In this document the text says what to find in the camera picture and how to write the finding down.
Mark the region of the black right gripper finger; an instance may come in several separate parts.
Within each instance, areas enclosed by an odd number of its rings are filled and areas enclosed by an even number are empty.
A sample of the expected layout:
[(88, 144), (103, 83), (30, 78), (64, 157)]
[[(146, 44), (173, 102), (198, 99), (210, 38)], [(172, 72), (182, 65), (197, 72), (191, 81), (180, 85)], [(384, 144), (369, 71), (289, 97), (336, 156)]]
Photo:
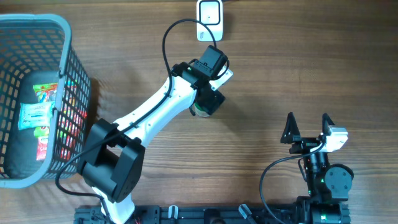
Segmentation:
[(280, 142), (283, 144), (293, 144), (301, 141), (300, 131), (293, 112), (287, 115), (287, 121), (282, 133)]
[(332, 132), (332, 128), (335, 126), (332, 119), (329, 117), (327, 113), (322, 115), (322, 131), (320, 133), (321, 136), (329, 136)]

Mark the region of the green lid jar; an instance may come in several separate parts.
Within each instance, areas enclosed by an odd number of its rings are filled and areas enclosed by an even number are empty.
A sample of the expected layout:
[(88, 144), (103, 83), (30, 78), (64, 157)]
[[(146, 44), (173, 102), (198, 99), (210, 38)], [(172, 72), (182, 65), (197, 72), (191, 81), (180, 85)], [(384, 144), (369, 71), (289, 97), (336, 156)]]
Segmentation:
[(197, 116), (200, 116), (202, 118), (207, 118), (210, 116), (207, 112), (199, 109), (199, 107), (196, 104), (193, 105), (193, 110)]

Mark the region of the green gummy worms bag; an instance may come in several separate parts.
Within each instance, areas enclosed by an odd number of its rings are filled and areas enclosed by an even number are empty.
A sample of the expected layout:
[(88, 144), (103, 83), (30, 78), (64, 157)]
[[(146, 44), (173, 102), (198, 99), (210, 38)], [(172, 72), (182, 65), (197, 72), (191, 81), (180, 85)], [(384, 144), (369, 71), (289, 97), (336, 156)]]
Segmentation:
[[(77, 87), (76, 85), (72, 86), (70, 81), (68, 81), (67, 87), (70, 87), (70, 90), (73, 93), (76, 93)], [(58, 83), (37, 84), (33, 85), (32, 88), (38, 99), (38, 103), (56, 100)], [(68, 102), (74, 104), (75, 98), (72, 95), (69, 95)]]

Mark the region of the red white small carton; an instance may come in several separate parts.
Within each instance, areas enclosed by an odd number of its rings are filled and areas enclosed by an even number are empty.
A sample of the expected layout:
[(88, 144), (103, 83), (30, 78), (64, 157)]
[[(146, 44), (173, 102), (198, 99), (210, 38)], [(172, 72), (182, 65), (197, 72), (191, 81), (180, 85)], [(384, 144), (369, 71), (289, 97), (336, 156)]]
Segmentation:
[[(79, 137), (80, 130), (78, 128), (81, 127), (83, 119), (87, 117), (87, 112), (78, 110), (75, 113), (68, 110), (67, 113), (73, 116), (73, 121), (76, 123), (76, 125), (74, 125), (71, 121), (67, 121), (65, 118), (62, 118), (58, 124), (61, 126), (61, 128), (67, 130), (68, 134), (64, 133), (63, 131), (59, 131), (57, 133), (57, 137), (62, 140), (66, 147), (74, 148), (76, 141), (73, 138)], [(34, 136), (38, 139), (36, 156), (37, 161), (42, 161), (46, 157), (49, 132), (50, 128), (48, 126), (36, 127), (34, 129)]]

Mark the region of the light blue tissue pack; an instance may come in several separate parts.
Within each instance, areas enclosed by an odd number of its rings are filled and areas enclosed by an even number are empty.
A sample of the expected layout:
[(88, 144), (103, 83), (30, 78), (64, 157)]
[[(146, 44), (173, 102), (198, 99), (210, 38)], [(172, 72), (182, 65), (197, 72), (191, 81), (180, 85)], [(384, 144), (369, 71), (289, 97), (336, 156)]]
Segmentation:
[(18, 129), (29, 129), (41, 126), (50, 126), (54, 101), (36, 104), (21, 103)]

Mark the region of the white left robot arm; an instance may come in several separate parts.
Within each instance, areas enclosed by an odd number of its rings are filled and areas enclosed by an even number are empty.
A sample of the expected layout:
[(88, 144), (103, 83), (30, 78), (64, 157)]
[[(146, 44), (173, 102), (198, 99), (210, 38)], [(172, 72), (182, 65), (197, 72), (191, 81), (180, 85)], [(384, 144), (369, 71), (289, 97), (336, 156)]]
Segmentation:
[(135, 211), (146, 147), (179, 113), (208, 117), (224, 102), (219, 92), (232, 76), (227, 56), (210, 45), (198, 60), (174, 65), (163, 87), (133, 112), (91, 128), (77, 171), (102, 199), (91, 223), (126, 223)]

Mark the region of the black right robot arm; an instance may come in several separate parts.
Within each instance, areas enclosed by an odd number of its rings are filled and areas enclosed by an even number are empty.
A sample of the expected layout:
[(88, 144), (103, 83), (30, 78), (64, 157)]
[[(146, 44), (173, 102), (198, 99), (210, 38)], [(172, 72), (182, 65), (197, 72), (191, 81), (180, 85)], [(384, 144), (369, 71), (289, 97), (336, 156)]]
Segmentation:
[(308, 187), (308, 196), (299, 196), (294, 203), (292, 223), (349, 223), (348, 206), (354, 173), (343, 164), (330, 164), (329, 153), (341, 149), (348, 140), (348, 131), (337, 126), (325, 113), (322, 131), (314, 138), (302, 137), (292, 112), (287, 115), (281, 143), (290, 144), (289, 153), (299, 156), (299, 166)]

